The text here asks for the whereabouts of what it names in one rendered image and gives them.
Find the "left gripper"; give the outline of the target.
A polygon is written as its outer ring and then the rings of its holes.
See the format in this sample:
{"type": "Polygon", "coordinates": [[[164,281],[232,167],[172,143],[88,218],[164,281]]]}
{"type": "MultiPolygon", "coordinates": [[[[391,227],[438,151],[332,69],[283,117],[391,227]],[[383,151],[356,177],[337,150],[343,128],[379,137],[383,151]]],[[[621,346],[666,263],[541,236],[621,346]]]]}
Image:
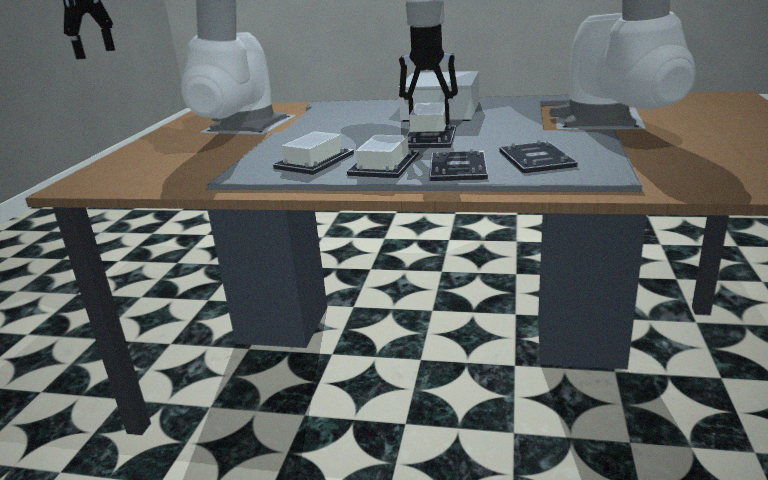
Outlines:
{"type": "Polygon", "coordinates": [[[445,95],[445,123],[449,125],[449,104],[453,101],[453,96],[458,93],[456,75],[454,69],[455,54],[443,53],[442,49],[442,29],[441,24],[432,27],[413,27],[410,26],[411,35],[411,53],[399,58],[401,66],[399,97],[404,98],[404,103],[409,105],[409,115],[413,110],[413,92],[420,74],[420,71],[434,70],[445,95]],[[445,58],[448,63],[449,76],[452,91],[449,91],[447,83],[442,74],[439,63],[445,58]],[[415,64],[416,68],[408,90],[406,89],[407,65],[409,60],[415,64]]]}

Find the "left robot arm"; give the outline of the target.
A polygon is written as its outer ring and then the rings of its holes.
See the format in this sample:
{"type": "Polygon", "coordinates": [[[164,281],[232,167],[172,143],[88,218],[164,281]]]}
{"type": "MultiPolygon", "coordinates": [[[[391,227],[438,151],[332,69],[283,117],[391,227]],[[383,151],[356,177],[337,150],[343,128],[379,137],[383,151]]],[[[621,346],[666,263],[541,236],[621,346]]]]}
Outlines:
{"type": "MultiPolygon", "coordinates": [[[[406,0],[407,24],[442,24],[439,1],[450,0],[406,0]]],[[[589,16],[572,46],[570,101],[549,107],[549,115],[567,127],[636,126],[629,106],[662,108],[691,90],[695,64],[686,48],[670,0],[622,0],[622,13],[589,16]]]]}

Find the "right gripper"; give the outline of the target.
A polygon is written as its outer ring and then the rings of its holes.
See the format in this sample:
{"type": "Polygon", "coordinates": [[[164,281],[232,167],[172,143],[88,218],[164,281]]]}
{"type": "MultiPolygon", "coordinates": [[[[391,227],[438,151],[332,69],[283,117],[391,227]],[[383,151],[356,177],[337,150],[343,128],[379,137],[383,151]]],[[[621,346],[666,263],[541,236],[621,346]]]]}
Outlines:
{"type": "Polygon", "coordinates": [[[106,9],[104,8],[101,0],[93,0],[94,2],[92,0],[87,0],[87,1],[86,0],[74,0],[74,1],[63,0],[64,2],[64,34],[69,36],[72,42],[76,59],[86,59],[81,38],[80,38],[80,35],[78,35],[81,21],[82,21],[82,16],[85,13],[89,13],[94,18],[94,20],[99,24],[99,26],[102,28],[101,32],[102,32],[106,51],[115,50],[112,34],[111,34],[111,28],[112,28],[113,22],[109,17],[106,9]],[[76,10],[80,10],[80,11],[76,11],[76,10]],[[75,16],[75,26],[74,26],[74,16],[75,16]]]}

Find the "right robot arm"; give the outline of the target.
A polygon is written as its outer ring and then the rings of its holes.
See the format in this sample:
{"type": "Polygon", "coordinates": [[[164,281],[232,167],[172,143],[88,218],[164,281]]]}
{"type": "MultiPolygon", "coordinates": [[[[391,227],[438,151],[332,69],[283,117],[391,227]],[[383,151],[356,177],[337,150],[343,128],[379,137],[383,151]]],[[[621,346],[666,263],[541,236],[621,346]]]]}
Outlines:
{"type": "Polygon", "coordinates": [[[217,122],[211,131],[259,132],[287,118],[273,112],[262,47],[236,31],[236,0],[196,0],[196,11],[198,35],[188,44],[181,80],[188,108],[217,122]]]}

